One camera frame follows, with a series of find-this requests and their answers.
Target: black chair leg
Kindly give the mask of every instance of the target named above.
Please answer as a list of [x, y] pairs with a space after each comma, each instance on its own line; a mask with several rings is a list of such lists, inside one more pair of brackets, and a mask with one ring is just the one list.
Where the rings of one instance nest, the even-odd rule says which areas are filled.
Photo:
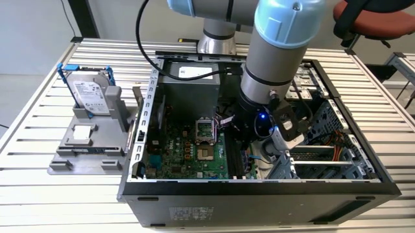
[[360, 38], [360, 35], [355, 34], [355, 36], [349, 40], [343, 40], [340, 45], [344, 48], [347, 48], [348, 50], [351, 50], [352, 47], [355, 47], [355, 44], [356, 44], [359, 38]]

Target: robotic arm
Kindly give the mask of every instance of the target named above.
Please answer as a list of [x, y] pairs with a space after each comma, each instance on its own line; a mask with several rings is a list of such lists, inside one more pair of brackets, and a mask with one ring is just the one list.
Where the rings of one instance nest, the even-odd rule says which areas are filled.
[[169, 8], [184, 15], [253, 25], [231, 119], [243, 147], [271, 136], [279, 150], [288, 150], [303, 141], [312, 113], [297, 120], [284, 96], [319, 30], [324, 4], [324, 0], [168, 0]]

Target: aluminum extrusion table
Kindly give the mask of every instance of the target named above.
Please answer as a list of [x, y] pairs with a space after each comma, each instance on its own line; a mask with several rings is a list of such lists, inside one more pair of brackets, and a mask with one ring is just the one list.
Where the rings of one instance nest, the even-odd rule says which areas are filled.
[[[144, 43], [155, 50], [195, 52], [192, 43]], [[248, 46], [239, 46], [245, 55]], [[159, 229], [169, 232], [415, 232], [415, 122], [361, 61], [343, 50], [308, 49], [317, 59], [401, 196], [339, 226], [292, 228]], [[71, 43], [59, 62], [111, 65], [121, 97], [136, 104], [132, 86], [145, 92], [151, 66], [135, 42], [84, 39]], [[52, 68], [0, 140], [0, 232], [151, 232], [141, 229], [125, 203], [117, 203], [120, 176], [49, 176], [47, 167], [72, 118], [73, 100]]]

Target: motherboard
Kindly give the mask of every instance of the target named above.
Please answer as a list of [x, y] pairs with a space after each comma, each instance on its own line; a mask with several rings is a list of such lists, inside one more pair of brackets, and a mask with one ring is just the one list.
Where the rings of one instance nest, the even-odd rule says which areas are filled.
[[200, 124], [196, 134], [193, 124], [168, 124], [165, 145], [148, 159], [149, 179], [228, 179], [228, 164], [224, 135], [219, 133], [216, 143], [196, 142], [196, 135], [212, 137], [207, 122]]

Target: white wall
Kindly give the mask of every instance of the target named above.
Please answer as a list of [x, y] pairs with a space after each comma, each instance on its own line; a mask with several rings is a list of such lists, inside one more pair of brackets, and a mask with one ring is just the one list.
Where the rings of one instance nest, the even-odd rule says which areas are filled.
[[[327, 0], [324, 20], [317, 36], [309, 43], [311, 48], [343, 49], [341, 40], [333, 35], [335, 21], [332, 8], [337, 0]], [[141, 0], [89, 0], [96, 25], [103, 38], [136, 40], [135, 24]], [[415, 15], [415, 5], [405, 10]], [[151, 0], [141, 20], [141, 39], [175, 42], [177, 38], [199, 39], [203, 19], [183, 16], [168, 9], [165, 0]], [[251, 35], [236, 33], [236, 42], [248, 44]], [[367, 63], [383, 63], [393, 51], [415, 52], [415, 34], [391, 41], [388, 49], [380, 41], [361, 38], [355, 51]]]
[[0, 73], [45, 75], [72, 37], [60, 0], [0, 0]]
[[[311, 48], [341, 49], [332, 34], [332, 7], [327, 11], [320, 32]], [[80, 35], [67, 0], [67, 12]], [[101, 38], [135, 41], [135, 24], [141, 0], [89, 0]], [[415, 15], [415, 6], [408, 10]], [[72, 38], [72, 31], [59, 0], [0, 0], [0, 73], [47, 74]], [[165, 0], [151, 0], [141, 20], [145, 41], [176, 42], [177, 38], [199, 39], [203, 19], [183, 16], [168, 9]], [[237, 33], [236, 42], [249, 43], [251, 36]], [[379, 41], [361, 38], [355, 51], [364, 62], [383, 63], [393, 51], [415, 53], [415, 34], [391, 41], [385, 48]]]

